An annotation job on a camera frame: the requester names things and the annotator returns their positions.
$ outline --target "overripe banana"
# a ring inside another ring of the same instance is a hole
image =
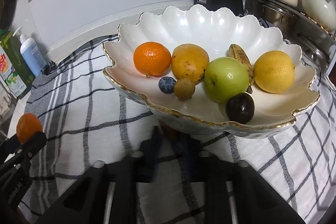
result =
[[[248,59],[246,53],[244,50],[236,45],[236,44],[231,44],[228,50],[229,57],[232,57],[236,60],[238,60],[240,63],[244,65],[244,67],[247,69],[247,72],[249,74],[249,86],[247,88],[247,93],[252,94],[252,88],[251,86],[254,83],[254,73],[253,73],[253,68],[251,66],[250,60]]]

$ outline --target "soap dispenser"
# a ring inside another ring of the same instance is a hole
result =
[[[14,96],[22,99],[31,89],[35,79],[22,55],[21,43],[12,31],[0,29],[0,77]]]
[[[21,32],[21,27],[19,27],[13,34],[15,36],[17,33]],[[28,37],[25,33],[20,35],[21,48],[20,53],[30,68],[31,72],[38,76],[42,73],[43,67],[47,64],[44,60],[36,42],[31,37]]]

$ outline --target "mandarin orange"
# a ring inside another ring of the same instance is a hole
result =
[[[25,113],[16,125],[16,136],[21,144],[25,143],[36,132],[43,131],[40,120],[33,113]]]
[[[139,45],[133,54],[135,68],[142,74],[158,76],[168,70],[171,63],[169,50],[157,42]]]

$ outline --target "bottle label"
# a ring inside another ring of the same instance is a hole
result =
[[[31,44],[23,53],[22,57],[30,68],[31,72],[37,77],[46,65],[46,62],[37,47],[36,43]]]
[[[26,84],[17,74],[7,54],[1,47],[0,47],[0,75],[16,97],[18,97],[27,88]]]

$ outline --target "dark purple fruit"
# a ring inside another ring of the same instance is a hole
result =
[[[165,76],[162,77],[159,81],[159,88],[165,94],[174,93],[174,85],[176,80],[173,77]]]
[[[227,101],[225,111],[230,121],[246,124],[253,118],[254,101],[248,93],[237,94]]]

